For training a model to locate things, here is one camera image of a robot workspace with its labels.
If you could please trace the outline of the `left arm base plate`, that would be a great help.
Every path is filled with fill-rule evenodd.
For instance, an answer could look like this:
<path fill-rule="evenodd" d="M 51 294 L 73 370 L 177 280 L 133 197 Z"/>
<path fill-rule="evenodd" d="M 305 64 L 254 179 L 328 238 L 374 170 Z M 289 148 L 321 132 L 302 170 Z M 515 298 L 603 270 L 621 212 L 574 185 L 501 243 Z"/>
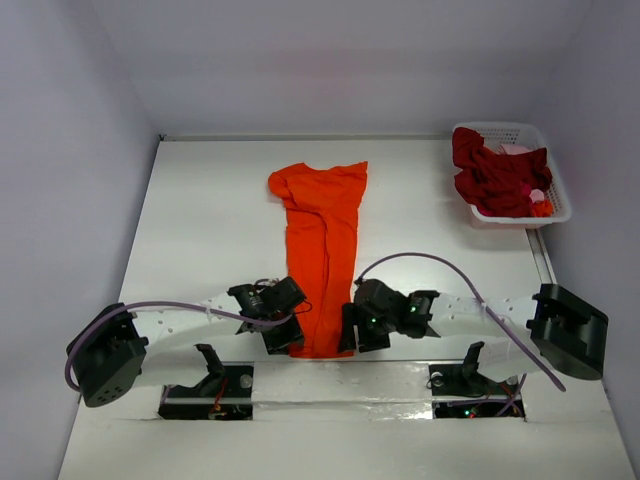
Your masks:
<path fill-rule="evenodd" d="M 253 364 L 224 364 L 211 345 L 197 344 L 207 375 L 195 386 L 163 387 L 158 415 L 164 420 L 253 419 Z"/>

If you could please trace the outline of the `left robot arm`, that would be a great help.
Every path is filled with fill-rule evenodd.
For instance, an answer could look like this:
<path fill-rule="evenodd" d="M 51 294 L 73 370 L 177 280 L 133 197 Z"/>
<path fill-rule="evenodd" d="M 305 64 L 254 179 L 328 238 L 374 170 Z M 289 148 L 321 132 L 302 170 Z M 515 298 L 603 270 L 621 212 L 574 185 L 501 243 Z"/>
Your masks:
<path fill-rule="evenodd" d="M 308 304 L 291 277 L 232 286 L 195 303 L 111 304 L 68 344 L 64 378 L 89 408 L 146 386 L 215 398 L 229 384 L 215 341 L 257 333 L 268 354 L 286 353 L 304 342 L 296 311 Z"/>

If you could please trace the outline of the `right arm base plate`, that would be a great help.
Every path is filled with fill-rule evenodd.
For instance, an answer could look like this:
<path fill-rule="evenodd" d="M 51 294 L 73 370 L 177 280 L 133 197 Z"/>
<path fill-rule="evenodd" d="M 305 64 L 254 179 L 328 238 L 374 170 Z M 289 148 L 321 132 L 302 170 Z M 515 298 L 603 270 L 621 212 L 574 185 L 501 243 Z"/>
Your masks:
<path fill-rule="evenodd" d="M 479 374 L 483 342 L 473 343 L 461 363 L 429 365 L 435 419 L 525 418 L 523 380 L 496 383 Z"/>

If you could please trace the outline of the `orange t shirt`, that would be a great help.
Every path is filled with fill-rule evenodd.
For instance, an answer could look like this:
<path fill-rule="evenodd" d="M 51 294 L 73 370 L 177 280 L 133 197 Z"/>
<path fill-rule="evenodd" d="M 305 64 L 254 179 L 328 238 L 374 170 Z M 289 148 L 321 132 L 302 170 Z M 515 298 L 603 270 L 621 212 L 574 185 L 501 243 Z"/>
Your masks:
<path fill-rule="evenodd" d="M 340 358 L 342 307 L 351 301 L 358 249 L 359 208 L 368 163 L 316 170 L 298 163 L 272 173 L 270 193 L 286 212 L 286 261 L 312 309 L 297 312 L 304 344 L 289 355 Z"/>

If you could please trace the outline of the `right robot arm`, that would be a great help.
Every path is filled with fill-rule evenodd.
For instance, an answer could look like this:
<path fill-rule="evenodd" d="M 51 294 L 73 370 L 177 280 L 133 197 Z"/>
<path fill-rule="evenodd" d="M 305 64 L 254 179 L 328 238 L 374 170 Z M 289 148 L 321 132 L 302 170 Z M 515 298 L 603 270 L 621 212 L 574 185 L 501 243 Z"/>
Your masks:
<path fill-rule="evenodd" d="M 530 297 L 482 301 L 435 290 L 403 294 L 377 279 L 360 281 L 342 308 L 341 353 L 387 349 L 393 333 L 411 339 L 472 336 L 456 364 L 431 365 L 437 396 L 478 398 L 536 371 L 585 381 L 604 373 L 608 318 L 556 284 Z"/>

